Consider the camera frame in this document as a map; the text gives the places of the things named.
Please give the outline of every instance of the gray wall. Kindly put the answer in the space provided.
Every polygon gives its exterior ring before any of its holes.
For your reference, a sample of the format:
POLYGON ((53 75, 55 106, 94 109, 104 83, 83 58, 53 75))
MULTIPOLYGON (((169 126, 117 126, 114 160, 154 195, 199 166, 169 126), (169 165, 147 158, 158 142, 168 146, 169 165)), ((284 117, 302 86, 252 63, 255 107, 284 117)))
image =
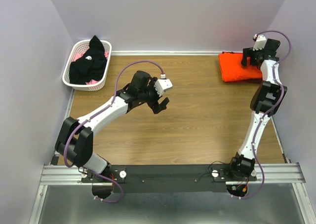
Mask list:
POLYGON ((72 41, 50 0, 0 0, 0 223, 28 223, 69 89, 72 41))
POLYGON ((284 0, 52 0, 73 41, 113 50, 240 51, 284 0))
POLYGON ((276 127, 284 153, 300 162, 314 210, 316 210, 316 3, 315 0, 286 0, 270 29, 285 32, 291 39, 291 55, 280 66, 280 79, 288 86, 276 127))

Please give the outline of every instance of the wooden table surface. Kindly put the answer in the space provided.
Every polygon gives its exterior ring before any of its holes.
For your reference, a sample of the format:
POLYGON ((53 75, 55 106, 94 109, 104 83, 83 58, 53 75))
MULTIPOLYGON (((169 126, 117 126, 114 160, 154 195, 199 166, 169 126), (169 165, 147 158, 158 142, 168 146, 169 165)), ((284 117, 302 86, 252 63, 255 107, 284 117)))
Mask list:
MULTIPOLYGON (((112 164, 229 162, 247 132, 249 104, 258 85, 224 83, 218 56, 112 56, 103 89, 76 91, 71 116, 83 116, 107 102, 119 71, 142 59, 159 63, 173 83, 165 94, 170 99, 167 110, 153 114, 147 105, 133 109, 95 136, 94 151, 112 164)), ((154 65, 134 65, 123 73, 118 88, 129 83, 137 70, 160 75, 154 65)), ((272 122, 258 156, 262 163, 284 163, 272 122)))

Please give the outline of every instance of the white plastic basket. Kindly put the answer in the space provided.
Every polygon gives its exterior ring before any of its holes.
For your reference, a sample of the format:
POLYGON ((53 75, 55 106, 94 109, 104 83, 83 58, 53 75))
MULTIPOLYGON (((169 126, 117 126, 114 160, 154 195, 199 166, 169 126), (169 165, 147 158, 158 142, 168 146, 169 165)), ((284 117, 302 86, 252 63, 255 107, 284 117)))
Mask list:
POLYGON ((77 44, 74 45, 74 47, 73 47, 73 49, 72 49, 72 51, 70 53, 70 56, 68 58, 67 64, 65 66, 65 69, 64 69, 64 73, 63 73, 63 82, 64 82, 64 84, 74 88, 75 90, 80 90, 80 91, 97 91, 97 90, 100 90, 104 86, 105 79, 106 79, 107 74, 108 74, 112 46, 111 46, 111 44, 108 41, 101 40, 105 51, 109 52, 107 65, 105 66, 105 70, 104 70, 104 74, 103 74, 102 79, 99 82, 97 82, 95 84, 91 84, 91 85, 80 85, 80 84, 71 84, 70 83, 70 80, 69 80, 70 64, 74 60, 76 54, 84 54, 87 51, 87 49, 89 49, 89 42, 90 42, 90 40, 82 40, 82 41, 79 41, 77 44))

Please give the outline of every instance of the red cloth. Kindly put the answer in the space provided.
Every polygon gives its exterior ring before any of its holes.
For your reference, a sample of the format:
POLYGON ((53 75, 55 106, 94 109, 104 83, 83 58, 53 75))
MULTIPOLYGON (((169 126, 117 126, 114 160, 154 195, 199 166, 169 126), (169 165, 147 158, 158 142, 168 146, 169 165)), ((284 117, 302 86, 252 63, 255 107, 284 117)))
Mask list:
POLYGON ((256 66, 241 64, 242 53, 224 52, 219 54, 219 65, 224 82, 241 81, 246 79, 262 79, 262 73, 256 66))

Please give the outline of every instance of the metal frame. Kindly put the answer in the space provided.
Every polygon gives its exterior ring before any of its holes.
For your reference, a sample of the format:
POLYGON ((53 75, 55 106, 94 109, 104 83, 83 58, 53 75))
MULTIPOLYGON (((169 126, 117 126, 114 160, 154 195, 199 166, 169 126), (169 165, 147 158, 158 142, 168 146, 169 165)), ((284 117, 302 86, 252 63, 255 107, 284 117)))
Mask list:
MULTIPOLYGON (((73 104, 74 96, 75 96, 75 90, 72 89, 64 118, 67 118, 70 115, 70 110, 73 104)), ((281 151, 283 153, 282 145, 281 145, 273 118, 272 118, 272 123, 276 132, 277 140, 279 142, 281 151)), ((315 217, 311 202, 309 200, 309 197, 305 189, 305 185, 304 185, 305 179, 304 179, 302 170, 300 168, 300 165, 298 163, 290 163, 289 159, 285 156, 284 158, 286 160, 285 162, 288 162, 288 163, 262 164, 262 167, 265 172, 265 177, 266 177, 265 182, 270 183, 270 184, 292 183, 305 223, 315 224, 316 217, 315 217)), ((258 165, 255 166, 255 170, 257 172, 257 181, 249 182, 249 183, 255 184, 255 183, 260 183, 262 181, 262 174, 258 165)), ((232 184, 236 184, 236 182, 226 182, 226 184, 232 185, 232 184)), ((81 182, 81 173, 75 167, 67 168, 66 166, 52 166, 52 165, 44 166, 29 224, 39 223, 48 186, 77 186, 77 185, 110 186, 112 184, 111 183, 84 184, 81 182)))

